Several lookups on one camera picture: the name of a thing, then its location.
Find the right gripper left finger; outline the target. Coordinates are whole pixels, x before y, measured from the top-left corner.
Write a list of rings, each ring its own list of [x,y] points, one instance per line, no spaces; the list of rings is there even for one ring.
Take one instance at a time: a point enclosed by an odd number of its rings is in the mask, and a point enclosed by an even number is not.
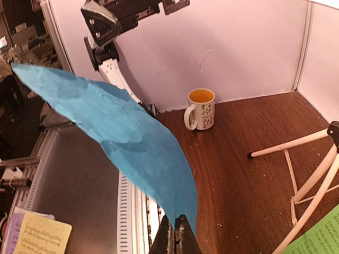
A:
[[[166,215],[163,216],[149,254],[175,254],[175,231]]]

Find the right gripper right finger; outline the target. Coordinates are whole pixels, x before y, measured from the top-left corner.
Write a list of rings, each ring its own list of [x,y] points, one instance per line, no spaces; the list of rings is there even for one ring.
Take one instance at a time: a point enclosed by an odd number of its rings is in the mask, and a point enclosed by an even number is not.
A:
[[[175,220],[174,247],[176,254],[201,254],[189,222],[183,214]]]

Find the green sheet music paper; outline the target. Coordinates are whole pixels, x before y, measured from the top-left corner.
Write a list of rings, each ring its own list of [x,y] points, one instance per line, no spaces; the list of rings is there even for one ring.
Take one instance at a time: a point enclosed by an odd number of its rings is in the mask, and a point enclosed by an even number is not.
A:
[[[306,233],[290,243],[282,253],[339,253],[338,205]]]

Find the pink music stand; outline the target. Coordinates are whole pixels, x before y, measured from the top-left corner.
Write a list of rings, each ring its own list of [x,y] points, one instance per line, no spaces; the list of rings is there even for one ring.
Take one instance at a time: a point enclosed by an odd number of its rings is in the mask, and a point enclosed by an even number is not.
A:
[[[333,145],[312,175],[306,180],[301,188],[298,188],[288,149],[320,140],[325,137],[331,137],[333,140]],[[278,151],[284,152],[294,191],[294,195],[290,199],[291,222],[293,224],[293,228],[283,239],[283,241],[277,246],[273,253],[282,253],[309,220],[317,206],[320,204],[324,195],[338,188],[338,185],[330,187],[334,177],[338,173],[338,122],[333,121],[329,124],[328,128],[306,135],[304,137],[263,150],[249,152],[247,157],[248,159],[253,159],[255,157],[268,155]],[[306,201],[311,201],[311,203],[308,205],[301,218],[297,219],[295,206]]]

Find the blue sheet music paper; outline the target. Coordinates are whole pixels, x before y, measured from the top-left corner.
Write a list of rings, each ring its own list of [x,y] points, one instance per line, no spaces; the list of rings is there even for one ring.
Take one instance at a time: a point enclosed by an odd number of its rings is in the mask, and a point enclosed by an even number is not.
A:
[[[171,222],[197,226],[198,194],[175,136],[124,90],[103,81],[35,65],[12,64],[22,83],[94,139],[111,162],[153,198]]]

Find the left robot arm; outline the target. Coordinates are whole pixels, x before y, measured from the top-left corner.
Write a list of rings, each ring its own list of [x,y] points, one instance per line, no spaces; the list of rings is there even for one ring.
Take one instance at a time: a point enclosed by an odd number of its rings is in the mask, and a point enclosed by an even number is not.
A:
[[[124,89],[153,118],[155,106],[147,106],[132,91],[119,68],[114,39],[138,26],[138,21],[160,12],[159,1],[86,1],[81,13],[89,29],[84,38],[94,70],[106,82]]]

